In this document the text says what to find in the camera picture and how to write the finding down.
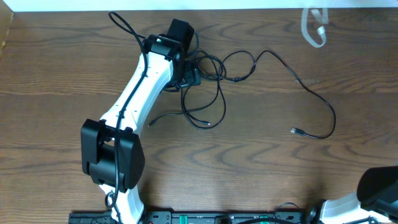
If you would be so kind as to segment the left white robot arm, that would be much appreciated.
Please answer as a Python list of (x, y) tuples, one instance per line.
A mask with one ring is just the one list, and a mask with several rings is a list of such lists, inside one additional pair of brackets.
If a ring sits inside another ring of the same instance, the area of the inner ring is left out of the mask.
[(118, 223), (138, 223), (144, 212), (137, 188), (145, 166), (139, 136), (161, 91), (193, 82), (186, 59), (193, 36), (188, 22), (174, 19), (166, 34), (142, 40), (136, 71), (118, 100), (99, 121), (87, 119), (81, 127), (82, 170), (105, 192)]

